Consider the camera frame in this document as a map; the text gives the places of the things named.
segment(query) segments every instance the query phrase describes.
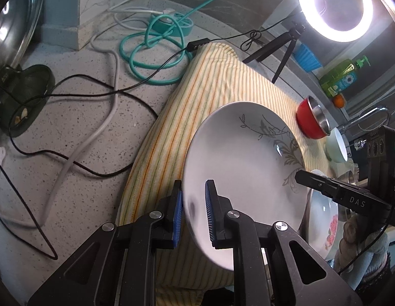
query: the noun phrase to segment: teal power strip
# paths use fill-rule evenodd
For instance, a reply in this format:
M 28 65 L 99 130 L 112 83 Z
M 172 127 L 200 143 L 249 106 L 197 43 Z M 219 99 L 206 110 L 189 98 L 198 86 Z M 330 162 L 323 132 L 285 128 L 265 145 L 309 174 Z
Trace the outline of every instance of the teal power strip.
M 183 36 L 188 36 L 192 31 L 193 21 L 189 17 L 183 18 L 184 15 L 179 12 L 174 13 L 172 17 L 178 21 L 180 28 L 182 29 Z M 150 21 L 152 22 L 154 18 L 156 18 L 156 15 L 151 15 Z M 173 25 L 174 23 L 169 18 L 161 18 L 152 25 L 152 29 L 159 34 L 164 34 L 169 30 L 169 28 L 173 28 Z M 179 33 L 178 28 L 175 27 L 172 32 L 170 32 L 169 36 L 179 38 L 181 37 L 181 34 Z

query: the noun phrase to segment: faucet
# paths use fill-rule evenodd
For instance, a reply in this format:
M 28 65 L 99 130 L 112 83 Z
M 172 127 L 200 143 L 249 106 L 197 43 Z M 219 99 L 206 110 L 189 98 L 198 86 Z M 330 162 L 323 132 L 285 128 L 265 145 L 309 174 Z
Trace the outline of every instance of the faucet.
M 360 122 L 364 121 L 365 119 L 367 119 L 368 117 L 374 115 L 375 113 L 377 113 L 379 111 L 384 111 L 387 113 L 386 120 L 382 125 L 388 125 L 388 123 L 390 121 L 390 117 L 392 116 L 390 114 L 388 108 L 386 106 L 377 106 L 377 107 L 371 109 L 370 111 L 368 111 L 367 113 L 365 113 L 363 115 L 359 115 L 359 116 L 355 117 L 354 119 L 351 119 L 348 123 L 341 125 L 340 127 L 338 127 L 338 131 L 341 134 L 343 134 L 343 133 L 345 133 L 345 131 L 347 131 L 354 125 L 359 124 Z

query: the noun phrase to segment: ring light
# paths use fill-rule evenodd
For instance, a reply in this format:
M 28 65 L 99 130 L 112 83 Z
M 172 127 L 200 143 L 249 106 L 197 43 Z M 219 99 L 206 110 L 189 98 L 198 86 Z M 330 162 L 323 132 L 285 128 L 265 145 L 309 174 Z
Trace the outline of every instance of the ring light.
M 362 0 L 362 3 L 363 15 L 359 24 L 351 30 L 339 31 L 325 23 L 317 11 L 314 0 L 299 0 L 307 22 L 320 34 L 337 42 L 351 42 L 360 38 L 368 30 L 373 17 L 373 3 L 372 0 Z

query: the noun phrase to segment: red bowl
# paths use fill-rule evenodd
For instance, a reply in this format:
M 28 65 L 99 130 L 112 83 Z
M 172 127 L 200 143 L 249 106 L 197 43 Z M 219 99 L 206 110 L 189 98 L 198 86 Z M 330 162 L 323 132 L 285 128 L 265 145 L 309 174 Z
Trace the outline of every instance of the red bowl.
M 329 122 L 313 97 L 307 97 L 299 104 L 296 118 L 299 128 L 308 138 L 321 139 L 331 134 Z

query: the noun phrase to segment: leaf pattern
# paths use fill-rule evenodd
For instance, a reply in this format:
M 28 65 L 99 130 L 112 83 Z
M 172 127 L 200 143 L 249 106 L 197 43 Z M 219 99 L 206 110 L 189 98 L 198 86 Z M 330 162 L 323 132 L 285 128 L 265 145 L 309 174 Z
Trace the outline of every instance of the leaf pattern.
M 305 169 L 304 158 L 301 154 L 301 150 L 297 141 L 295 140 L 293 134 L 290 132 L 287 126 L 284 126 L 281 129 L 272 125 L 264 115 L 262 115 L 262 119 L 260 119 L 260 131 L 255 130 L 249 127 L 246 124 L 246 116 L 243 114 L 239 117 L 240 121 L 243 123 L 240 127 L 248 128 L 251 131 L 258 134 L 258 140 L 260 140 L 263 136 L 273 138 L 274 143 L 273 146 L 279 148 L 281 155 L 284 157 L 284 165 L 299 165 L 299 168 L 295 168 L 286 178 L 284 178 L 284 182 L 282 186 L 288 185 L 294 193 L 298 193 L 299 190 L 297 188 L 297 182 L 295 180 L 295 173 L 300 169 Z

